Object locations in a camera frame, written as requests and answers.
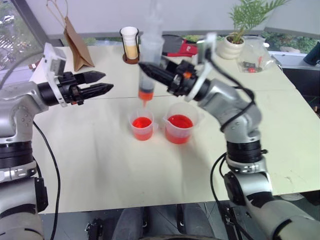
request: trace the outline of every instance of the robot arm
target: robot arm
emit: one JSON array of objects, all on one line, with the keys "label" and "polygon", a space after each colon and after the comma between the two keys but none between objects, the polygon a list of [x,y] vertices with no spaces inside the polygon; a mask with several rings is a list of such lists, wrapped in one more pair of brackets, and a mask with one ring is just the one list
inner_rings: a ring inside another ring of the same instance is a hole
[{"label": "robot arm", "polygon": [[[215,36],[208,35],[199,49],[200,56],[215,49]],[[244,101],[235,87],[217,79],[206,79],[209,62],[203,58],[200,62],[204,67],[199,73],[186,61],[175,64],[165,58],[161,66],[148,62],[140,62],[139,66],[149,77],[165,84],[169,93],[186,96],[186,101],[197,101],[199,107],[218,120],[226,139],[226,163],[230,169],[223,177],[228,197],[237,205],[247,206],[268,239],[318,238],[320,222],[295,205],[272,196],[266,160],[262,156],[258,130],[262,116],[257,106]]]},{"label": "robot arm", "polygon": [[38,212],[48,206],[42,177],[32,177],[37,163],[32,155],[33,119],[36,114],[61,104],[81,105],[85,99],[108,92],[113,85],[98,83],[104,73],[63,72],[66,57],[46,43],[44,70],[48,82],[25,82],[0,89],[0,240],[42,240]]}]

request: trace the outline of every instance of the black cable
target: black cable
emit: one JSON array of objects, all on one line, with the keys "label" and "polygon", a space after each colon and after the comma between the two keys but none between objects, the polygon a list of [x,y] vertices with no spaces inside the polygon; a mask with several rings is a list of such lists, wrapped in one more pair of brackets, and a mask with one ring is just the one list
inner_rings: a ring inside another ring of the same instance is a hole
[{"label": "black cable", "polygon": [[211,191],[212,191],[212,194],[213,194],[213,197],[214,197],[214,200],[216,202],[216,205],[219,209],[219,212],[220,214],[222,213],[222,207],[220,205],[220,201],[218,200],[217,198],[217,195],[216,195],[216,192],[215,192],[215,188],[214,188],[214,183],[213,183],[213,176],[214,176],[214,170],[216,168],[216,165],[218,164],[218,162],[224,158],[225,156],[227,155],[227,153],[225,152],[224,154],[222,154],[216,161],[215,163],[213,164],[212,168],[211,168],[211,172],[210,172],[210,186],[211,186]]},{"label": "black cable", "polygon": [[51,155],[53,163],[54,163],[55,171],[56,171],[57,181],[58,181],[58,189],[57,189],[56,202],[55,202],[54,221],[53,221],[53,228],[52,228],[52,233],[51,233],[51,237],[50,237],[50,240],[54,240],[56,230],[57,230],[57,223],[58,223],[58,210],[59,210],[59,199],[60,199],[60,190],[61,190],[60,173],[59,173],[58,164],[57,164],[55,155],[52,152],[52,149],[49,145],[49,142],[48,142],[46,136],[44,135],[44,133],[41,131],[41,129],[38,127],[38,125],[34,121],[33,121],[33,125],[39,131],[40,135],[42,136],[42,138],[45,142],[45,145],[47,146],[47,148],[50,152],[50,155]]},{"label": "black cable", "polygon": [[23,57],[21,60],[17,61],[4,75],[4,77],[2,78],[1,82],[0,82],[0,90],[2,89],[2,87],[4,86],[6,80],[8,79],[8,77],[10,76],[10,74],[14,71],[14,69],[19,65],[21,64],[22,62],[24,62],[25,60],[27,60],[28,58],[31,58],[35,55],[38,55],[38,54],[42,54],[43,53],[43,50],[41,51],[37,51],[37,52],[34,52],[34,53],[31,53],[25,57]]},{"label": "black cable", "polygon": [[225,160],[226,160],[226,157],[227,157],[227,155],[224,156],[224,158],[222,159],[222,161],[221,161],[221,163],[220,163],[220,166],[219,166],[219,173],[220,173],[220,175],[221,175],[222,178],[224,177],[224,175],[222,174],[222,165],[224,164],[224,162],[225,162]]},{"label": "black cable", "polygon": [[226,121],[224,124],[221,125],[220,127],[220,131],[223,132],[224,129],[226,128],[227,125],[229,125],[233,120],[237,119],[238,117],[240,117],[241,115],[243,115],[252,105],[255,105],[255,95],[254,93],[248,89],[245,88],[239,81],[237,81],[235,78],[233,78],[232,76],[230,76],[228,73],[226,73],[224,70],[222,70],[214,61],[212,61],[211,59],[211,50],[207,49],[205,52],[205,58],[208,60],[208,62],[224,77],[226,77],[227,79],[229,79],[230,81],[232,81],[233,83],[235,83],[237,85],[237,89],[241,89],[243,90],[251,99],[251,102],[239,113],[237,113],[235,116],[231,117],[228,121]]},{"label": "black cable", "polygon": [[42,173],[41,173],[40,167],[38,165],[38,162],[36,161],[34,156],[32,156],[32,158],[33,158],[33,161],[35,161],[35,163],[36,163],[36,171],[38,173],[38,176],[39,176],[39,178],[42,178]]},{"label": "black cable", "polygon": [[[225,215],[223,215],[223,214],[224,214],[223,209],[222,209],[222,207],[221,207],[220,201],[218,200],[217,195],[216,195],[216,192],[215,192],[214,183],[213,183],[213,176],[214,176],[214,170],[215,170],[217,164],[220,162],[221,159],[223,159],[223,160],[222,160],[222,163],[223,163],[224,160],[226,159],[226,156],[227,156],[227,153],[226,153],[226,152],[225,152],[224,154],[222,154],[222,155],[215,161],[215,163],[213,164],[213,166],[212,166],[212,168],[211,168],[211,172],[210,172],[210,186],[211,186],[211,191],[212,191],[214,200],[215,200],[215,202],[216,202],[216,205],[217,205],[217,207],[218,207],[218,210],[219,210],[219,212],[220,212],[220,215],[221,215],[221,218],[222,218],[223,223],[226,222],[226,219],[225,219]],[[231,222],[233,225],[235,225],[235,226],[237,226],[237,227],[239,228],[239,230],[243,233],[243,235],[244,235],[248,240],[254,240],[254,239],[246,232],[246,230],[245,230],[239,223],[237,223],[236,220],[233,221],[233,218],[232,218],[230,215],[227,214],[226,217],[228,217],[228,218],[230,219],[230,222]]]}]

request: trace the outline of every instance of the potted plant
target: potted plant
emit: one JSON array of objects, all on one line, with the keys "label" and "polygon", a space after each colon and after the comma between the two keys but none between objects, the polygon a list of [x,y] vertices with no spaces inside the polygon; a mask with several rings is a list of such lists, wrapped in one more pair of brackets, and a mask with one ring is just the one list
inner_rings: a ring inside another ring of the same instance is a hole
[{"label": "potted plant", "polygon": [[224,59],[237,58],[244,45],[243,35],[267,19],[267,14],[289,0],[240,0],[240,5],[235,5],[229,12],[233,20],[234,32],[226,36],[218,46],[217,53]]}]

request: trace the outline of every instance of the floor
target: floor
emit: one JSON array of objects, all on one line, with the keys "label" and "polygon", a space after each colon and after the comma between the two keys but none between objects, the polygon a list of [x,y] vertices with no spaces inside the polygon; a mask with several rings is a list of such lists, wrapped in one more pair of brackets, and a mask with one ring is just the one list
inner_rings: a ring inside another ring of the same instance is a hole
[{"label": "floor", "polygon": [[[312,205],[305,198],[292,201],[292,203],[320,221],[320,205]],[[199,205],[205,212],[215,237],[217,239],[227,240],[227,233],[218,212],[217,204],[211,201],[201,202]],[[257,224],[246,214],[247,211],[245,207],[234,206],[233,209],[238,223],[247,230],[253,239],[266,240],[266,237]],[[103,220],[104,225],[103,237],[100,239],[110,240],[121,212],[122,209],[60,213],[55,239],[87,240],[88,236],[87,232],[85,232],[87,223],[92,223],[95,218],[100,218]],[[50,239],[54,215],[41,214],[40,216],[43,222],[45,239]],[[176,223],[176,205],[152,206],[150,207],[150,218],[150,230],[146,236],[180,234]]]}]

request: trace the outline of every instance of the plastic bag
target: plastic bag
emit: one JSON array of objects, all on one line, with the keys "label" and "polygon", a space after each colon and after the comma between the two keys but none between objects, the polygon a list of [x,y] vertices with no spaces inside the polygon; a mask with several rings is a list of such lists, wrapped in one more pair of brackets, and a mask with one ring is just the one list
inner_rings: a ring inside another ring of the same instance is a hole
[{"label": "plastic bag", "polygon": [[242,73],[259,73],[268,69],[275,62],[264,47],[265,39],[258,36],[244,36],[244,47],[237,59]]}]

